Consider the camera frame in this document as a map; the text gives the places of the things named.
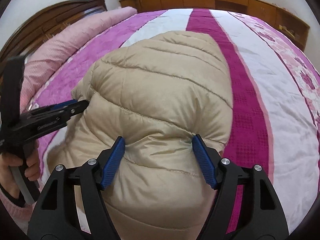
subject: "pink striped bedspread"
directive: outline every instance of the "pink striped bedspread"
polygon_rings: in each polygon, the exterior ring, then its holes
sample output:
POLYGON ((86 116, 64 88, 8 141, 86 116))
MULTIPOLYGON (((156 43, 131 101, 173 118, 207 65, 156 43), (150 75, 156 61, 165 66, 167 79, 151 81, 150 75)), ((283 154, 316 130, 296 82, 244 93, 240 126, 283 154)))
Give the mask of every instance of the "pink striped bedspread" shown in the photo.
MULTIPOLYGON (((320 76, 306 56, 263 21, 238 13, 174 9, 137 14, 107 29, 73 55, 32 100, 39 106, 71 99, 88 68, 121 46, 173 30, 207 33, 219 44, 232 80, 233 124, 224 157, 238 165, 263 166, 279 196, 292 232, 319 188, 320 76)), ((63 139, 64 132, 59 132, 63 139)), ((40 139, 45 152, 56 133, 40 139)), ((239 216, 239 188, 229 231, 239 216)))

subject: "beige puffer jacket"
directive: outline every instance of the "beige puffer jacket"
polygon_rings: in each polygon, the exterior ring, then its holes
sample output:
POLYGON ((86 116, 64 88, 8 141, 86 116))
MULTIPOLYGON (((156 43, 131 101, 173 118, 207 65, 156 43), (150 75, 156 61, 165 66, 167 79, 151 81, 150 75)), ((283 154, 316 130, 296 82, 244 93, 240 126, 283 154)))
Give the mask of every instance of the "beige puffer jacket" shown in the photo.
POLYGON ((229 70, 217 43, 175 31, 117 49, 91 66, 73 96, 90 104, 49 154, 50 170, 81 166, 122 136, 124 158, 102 193, 120 237, 196 239, 214 191, 191 139, 200 134, 221 152, 232 122, 229 70))

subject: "silver screw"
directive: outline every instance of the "silver screw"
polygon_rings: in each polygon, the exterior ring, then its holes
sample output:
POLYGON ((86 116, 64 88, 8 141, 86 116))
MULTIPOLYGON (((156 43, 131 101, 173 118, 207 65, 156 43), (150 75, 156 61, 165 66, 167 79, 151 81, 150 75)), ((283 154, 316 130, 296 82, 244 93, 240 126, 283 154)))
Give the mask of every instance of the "silver screw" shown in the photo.
POLYGON ((254 166, 254 169, 255 169, 256 171, 262 171, 262 167, 261 167, 260 165, 255 165, 255 166, 254 166))
POLYGON ((97 163, 97 160, 96 159, 90 159, 88 160, 88 164, 89 165, 95 165, 97 163))
POLYGON ((223 158, 223 159, 221 160, 221 162, 222 162, 224 165, 229 165, 229 164, 230 164, 230 160, 227 159, 227 158, 223 158))
POLYGON ((63 166, 60 164, 56 167, 56 171, 62 171, 63 170, 63 166))

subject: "pink blanket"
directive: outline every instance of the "pink blanket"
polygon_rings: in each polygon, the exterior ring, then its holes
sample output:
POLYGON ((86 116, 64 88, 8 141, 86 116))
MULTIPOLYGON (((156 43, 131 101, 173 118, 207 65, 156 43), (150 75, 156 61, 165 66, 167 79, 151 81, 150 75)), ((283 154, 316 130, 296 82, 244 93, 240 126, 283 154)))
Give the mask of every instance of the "pink blanket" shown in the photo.
POLYGON ((97 34, 136 13, 136 9, 126 7, 94 14, 68 26, 44 43, 30 57, 25 66, 20 111, 23 112, 26 109, 34 94, 72 54, 97 34))

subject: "blue gripper pad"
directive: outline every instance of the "blue gripper pad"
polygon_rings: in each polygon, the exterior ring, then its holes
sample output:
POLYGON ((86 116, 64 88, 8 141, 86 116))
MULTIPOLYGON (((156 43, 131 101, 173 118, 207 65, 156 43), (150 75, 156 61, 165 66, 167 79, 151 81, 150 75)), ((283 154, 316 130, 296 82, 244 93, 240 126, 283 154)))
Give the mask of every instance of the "blue gripper pad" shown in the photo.
POLYGON ((61 107, 64 107, 64 106, 68 106, 68 105, 71 105, 71 104, 74 104, 78 102, 77 100, 69 100, 69 101, 66 101, 66 102, 63 102, 63 103, 60 103, 60 104, 56 104, 54 107, 51 108, 51 110, 56 110, 56 109, 59 109, 61 107))
POLYGON ((106 165, 103 168, 101 187, 103 190, 106 189, 109 185, 111 185, 113 178, 119 168, 120 161, 124 155, 125 142, 124 139, 121 138, 113 152, 111 153, 106 165))
POLYGON ((197 136, 194 136, 192 139, 192 149, 201 168, 205 182, 209 184, 211 188, 215 188, 217 185, 215 167, 197 136))

